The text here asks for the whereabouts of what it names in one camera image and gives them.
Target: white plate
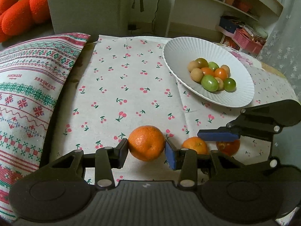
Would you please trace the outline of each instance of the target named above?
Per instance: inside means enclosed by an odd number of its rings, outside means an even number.
[[[239,108],[248,105],[254,97],[253,80],[243,64],[232,54],[214,43],[194,37],[178,37],[163,48],[163,58],[174,76],[189,90],[215,104]],[[236,91],[208,92],[190,78],[187,65],[197,58],[205,58],[222,66],[228,65],[231,78],[236,81]]]

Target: pillow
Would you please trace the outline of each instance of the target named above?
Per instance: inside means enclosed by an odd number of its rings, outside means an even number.
[[[57,98],[89,35],[29,40],[0,52],[0,216],[15,220],[12,184],[39,168]]]

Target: white curtain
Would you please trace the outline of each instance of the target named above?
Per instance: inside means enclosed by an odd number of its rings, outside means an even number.
[[[279,0],[283,12],[257,58],[282,72],[301,99],[301,0]]]

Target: orange tomato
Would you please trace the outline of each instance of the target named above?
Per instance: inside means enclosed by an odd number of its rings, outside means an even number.
[[[211,75],[214,77],[214,71],[208,67],[201,68],[204,75]]]
[[[225,69],[218,68],[214,71],[214,77],[217,77],[219,79],[222,79],[222,81],[224,81],[228,78],[228,74]]]
[[[224,154],[232,156],[239,150],[240,140],[237,139],[233,142],[216,142],[216,147]]]

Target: cherry print tablecloth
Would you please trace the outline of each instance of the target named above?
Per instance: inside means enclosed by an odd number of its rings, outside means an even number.
[[[52,160],[74,149],[94,153],[101,147],[115,147],[142,125],[158,127],[166,139],[180,147],[199,129],[224,126],[239,115],[240,109],[210,103],[175,79],[162,57],[167,41],[157,37],[100,36],[97,43],[86,46],[66,83]],[[248,107],[297,100],[286,79],[259,68],[256,59],[224,48],[239,59],[253,79],[255,96]],[[216,149],[214,143],[208,142],[208,146]],[[266,160],[269,150],[268,142],[242,137],[234,157],[251,164]],[[143,162],[129,153],[124,167],[112,172],[116,184],[120,179],[177,181],[179,176],[179,171],[169,169],[164,154],[155,161]],[[87,169],[85,179],[94,183],[94,169]],[[208,177],[199,171],[198,179],[203,183]]]

